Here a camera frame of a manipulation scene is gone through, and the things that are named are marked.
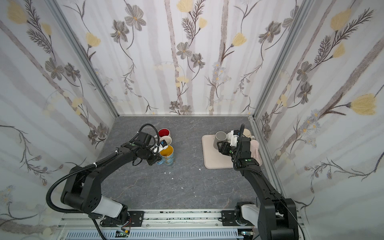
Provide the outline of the white mug red inside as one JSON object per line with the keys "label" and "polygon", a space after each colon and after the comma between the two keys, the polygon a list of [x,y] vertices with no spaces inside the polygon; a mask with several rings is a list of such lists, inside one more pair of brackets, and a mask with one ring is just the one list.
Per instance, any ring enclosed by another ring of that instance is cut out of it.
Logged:
{"label": "white mug red inside", "polygon": [[171,132],[170,132],[169,129],[163,128],[163,129],[160,129],[158,131],[158,135],[159,135],[160,138],[162,138],[162,137],[169,137],[171,135]]}

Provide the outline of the blue glass patterned mug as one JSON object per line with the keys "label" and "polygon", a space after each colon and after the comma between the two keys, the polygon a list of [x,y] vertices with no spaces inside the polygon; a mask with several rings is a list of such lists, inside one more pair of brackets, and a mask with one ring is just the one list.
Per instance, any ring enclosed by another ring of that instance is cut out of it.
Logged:
{"label": "blue glass patterned mug", "polygon": [[160,152],[161,160],[156,162],[157,165],[165,164],[167,166],[172,166],[175,161],[174,148],[172,146],[168,146],[166,149]]}

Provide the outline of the light grey mug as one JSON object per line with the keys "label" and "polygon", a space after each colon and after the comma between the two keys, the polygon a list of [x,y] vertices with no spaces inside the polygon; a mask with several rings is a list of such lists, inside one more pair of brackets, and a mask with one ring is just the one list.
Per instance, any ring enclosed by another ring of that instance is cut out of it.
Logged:
{"label": "light grey mug", "polygon": [[160,138],[160,145],[165,148],[172,143],[172,138],[170,136],[163,136]]}

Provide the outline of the beige plastic tray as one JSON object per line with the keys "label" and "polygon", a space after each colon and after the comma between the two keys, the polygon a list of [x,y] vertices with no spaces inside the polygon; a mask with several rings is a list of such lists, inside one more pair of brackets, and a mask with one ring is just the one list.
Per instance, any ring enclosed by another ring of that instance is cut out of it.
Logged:
{"label": "beige plastic tray", "polygon": [[225,156],[213,146],[215,135],[202,137],[204,164],[207,169],[232,169],[233,163],[230,156]]}

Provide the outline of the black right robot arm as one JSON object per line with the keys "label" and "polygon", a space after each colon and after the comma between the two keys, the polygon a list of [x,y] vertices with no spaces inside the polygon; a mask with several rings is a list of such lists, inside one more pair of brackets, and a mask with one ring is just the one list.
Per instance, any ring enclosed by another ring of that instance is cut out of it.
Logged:
{"label": "black right robot arm", "polygon": [[236,145],[218,142],[219,153],[230,156],[235,171],[251,184],[259,201],[257,207],[251,203],[237,205],[237,221],[248,221],[257,227],[262,240],[298,240],[301,228],[297,208],[292,199],[285,198],[269,182],[258,161],[252,157],[251,139],[244,135],[245,125],[235,130],[232,140]]}

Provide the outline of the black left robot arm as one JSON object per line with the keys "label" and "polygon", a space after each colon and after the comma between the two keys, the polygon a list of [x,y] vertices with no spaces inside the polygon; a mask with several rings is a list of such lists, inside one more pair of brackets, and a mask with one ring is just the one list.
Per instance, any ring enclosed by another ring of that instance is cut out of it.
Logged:
{"label": "black left robot arm", "polygon": [[[161,159],[159,136],[151,136],[144,132],[117,148],[112,154],[85,167],[74,167],[70,173],[57,180],[46,195],[47,205],[60,213],[83,213],[101,215],[121,223],[128,221],[127,206],[102,195],[102,182],[120,167],[134,162],[136,159],[146,160],[149,165]],[[52,200],[55,188],[65,183],[61,195],[61,203],[68,206],[63,209]]]}

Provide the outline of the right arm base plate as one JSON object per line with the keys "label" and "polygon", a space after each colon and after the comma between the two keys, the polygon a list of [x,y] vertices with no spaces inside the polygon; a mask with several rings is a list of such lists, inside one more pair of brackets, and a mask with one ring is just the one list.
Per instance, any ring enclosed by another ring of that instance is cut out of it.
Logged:
{"label": "right arm base plate", "polygon": [[240,226],[237,222],[237,212],[235,210],[222,210],[221,211],[221,222],[223,227],[235,227]]}

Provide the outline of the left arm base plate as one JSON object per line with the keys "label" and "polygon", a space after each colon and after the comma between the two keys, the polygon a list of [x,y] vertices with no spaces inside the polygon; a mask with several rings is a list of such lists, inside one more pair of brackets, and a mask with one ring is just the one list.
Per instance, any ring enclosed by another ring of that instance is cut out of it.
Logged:
{"label": "left arm base plate", "polygon": [[141,227],[144,220],[144,211],[129,211],[130,220],[127,223],[128,227]]}

